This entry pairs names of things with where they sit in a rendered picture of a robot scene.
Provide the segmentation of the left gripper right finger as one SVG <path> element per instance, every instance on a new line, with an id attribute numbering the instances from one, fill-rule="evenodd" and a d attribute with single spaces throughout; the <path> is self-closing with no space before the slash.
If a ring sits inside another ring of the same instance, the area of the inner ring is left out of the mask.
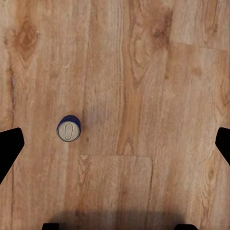
<path id="1" fill-rule="evenodd" d="M 220 127 L 217 133 L 215 144 L 230 165 L 230 129 Z"/>

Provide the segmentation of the can of soda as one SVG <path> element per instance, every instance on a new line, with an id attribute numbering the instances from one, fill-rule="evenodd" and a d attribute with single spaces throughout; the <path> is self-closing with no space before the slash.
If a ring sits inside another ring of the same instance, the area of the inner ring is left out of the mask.
<path id="1" fill-rule="evenodd" d="M 81 134 L 81 121 L 74 115 L 67 115 L 60 120 L 57 135 L 64 142 L 73 142 Z"/>

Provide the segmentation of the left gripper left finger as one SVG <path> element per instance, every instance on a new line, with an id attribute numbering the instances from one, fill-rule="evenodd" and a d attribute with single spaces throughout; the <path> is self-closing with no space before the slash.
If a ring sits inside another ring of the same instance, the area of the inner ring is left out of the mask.
<path id="1" fill-rule="evenodd" d="M 25 145 L 20 127 L 0 133 L 0 184 Z"/>

